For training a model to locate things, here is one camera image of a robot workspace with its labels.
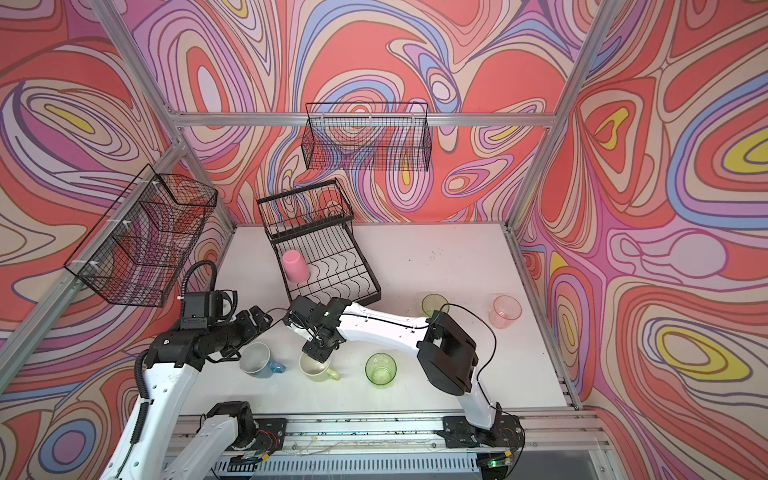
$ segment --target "psychedelic pattern backdrop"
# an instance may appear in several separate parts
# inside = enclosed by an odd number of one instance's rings
[[[169,145],[83,2],[9,5],[0,5],[0,345]],[[192,258],[216,259],[223,230],[212,217]],[[193,287],[206,282],[198,270]],[[178,310],[80,292],[0,396],[0,478],[98,477],[136,397],[133,356]]]
[[[310,101],[426,101],[431,111],[546,112],[592,2],[142,2],[123,9],[178,111],[301,112]],[[356,221],[506,220],[541,139],[529,127],[432,130],[432,168],[305,172],[301,128],[194,127],[187,138],[237,223],[255,200],[338,177]]]
[[[629,478],[768,478],[768,4],[627,2],[515,232]]]

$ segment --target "pink cup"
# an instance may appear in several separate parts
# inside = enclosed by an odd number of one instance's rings
[[[310,268],[298,250],[288,250],[283,254],[283,269],[289,282],[303,283],[310,279]]]
[[[497,296],[491,309],[491,325],[505,329],[523,313],[520,303],[508,295]]]

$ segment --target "blue mug handle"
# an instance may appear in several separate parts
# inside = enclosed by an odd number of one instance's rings
[[[274,373],[283,373],[286,371],[286,366],[282,363],[275,362],[274,360],[270,360],[269,363],[267,363],[266,367],[270,370],[272,370]]]

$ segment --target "wire basket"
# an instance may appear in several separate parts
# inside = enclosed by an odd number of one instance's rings
[[[155,174],[82,267],[70,256],[65,268],[114,305],[163,306],[217,197],[184,175]]]
[[[353,236],[354,213],[336,179],[257,204],[291,302],[299,295],[325,304],[333,297],[361,305],[381,299],[381,286]],[[288,250],[298,250],[306,261],[310,269],[306,282],[288,280],[281,262]]]
[[[306,104],[306,169],[428,171],[428,110],[421,102]]]

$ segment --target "green mug handle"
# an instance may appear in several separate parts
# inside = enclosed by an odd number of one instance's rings
[[[338,379],[341,378],[341,376],[339,376],[339,373],[336,370],[334,370],[334,369],[332,369],[330,367],[328,367],[328,369],[326,369],[326,373],[328,374],[328,376],[330,378],[332,378],[334,380],[338,380]]]

